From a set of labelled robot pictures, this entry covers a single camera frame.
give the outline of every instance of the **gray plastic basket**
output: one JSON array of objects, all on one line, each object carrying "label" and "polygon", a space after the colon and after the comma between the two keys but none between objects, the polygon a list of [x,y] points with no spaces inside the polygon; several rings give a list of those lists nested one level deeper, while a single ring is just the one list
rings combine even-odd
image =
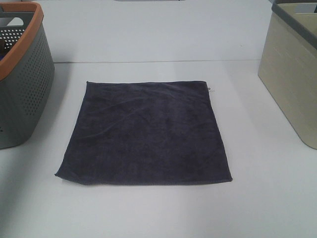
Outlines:
[{"label": "gray plastic basket", "polygon": [[3,17],[19,17],[23,26],[0,27],[0,39],[7,45],[16,42],[0,61],[0,149],[19,145],[32,135],[54,75],[40,5],[0,3]]}]

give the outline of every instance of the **beige storage bin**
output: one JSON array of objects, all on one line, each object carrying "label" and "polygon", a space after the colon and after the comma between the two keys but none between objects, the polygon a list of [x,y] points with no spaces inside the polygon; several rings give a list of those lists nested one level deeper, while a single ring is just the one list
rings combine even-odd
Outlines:
[{"label": "beige storage bin", "polygon": [[[317,149],[317,13],[314,13],[316,3],[317,0],[275,1],[259,68],[259,77],[301,140],[315,149]],[[305,8],[312,9],[312,12],[298,13],[299,9]]]}]

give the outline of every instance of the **dark gray towel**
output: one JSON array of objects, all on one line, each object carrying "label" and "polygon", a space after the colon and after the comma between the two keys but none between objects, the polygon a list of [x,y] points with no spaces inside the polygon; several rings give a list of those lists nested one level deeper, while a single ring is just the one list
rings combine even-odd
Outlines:
[{"label": "dark gray towel", "polygon": [[56,176],[82,184],[232,181],[207,84],[88,82]]}]

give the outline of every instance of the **bin rim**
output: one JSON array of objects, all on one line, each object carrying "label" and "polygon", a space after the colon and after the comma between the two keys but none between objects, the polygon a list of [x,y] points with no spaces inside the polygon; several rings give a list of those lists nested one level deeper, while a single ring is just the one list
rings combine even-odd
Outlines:
[{"label": "bin rim", "polygon": [[282,3],[317,3],[317,0],[275,0],[272,5],[272,11],[317,50],[317,36],[282,9],[279,6]]},{"label": "bin rim", "polygon": [[43,11],[41,6],[36,2],[0,2],[4,12],[34,12],[32,20],[25,29],[24,33],[6,54],[0,60],[0,82],[5,79],[22,59],[26,51],[32,44],[43,21]]}]

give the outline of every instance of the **storage bin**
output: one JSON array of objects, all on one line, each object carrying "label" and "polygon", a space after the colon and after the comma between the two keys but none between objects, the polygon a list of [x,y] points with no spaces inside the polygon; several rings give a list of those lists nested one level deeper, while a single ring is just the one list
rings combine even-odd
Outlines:
[{"label": "storage bin", "polygon": [[21,18],[23,25],[0,27],[0,39],[9,46],[16,42],[0,61],[0,149],[21,144],[31,136],[54,75],[41,6],[0,3],[0,18],[7,17]]},{"label": "storage bin", "polygon": [[[259,77],[301,140],[315,149],[317,149],[317,13],[314,13],[316,2],[317,0],[274,2],[259,68]],[[299,13],[298,9],[303,7],[312,10]]]}]

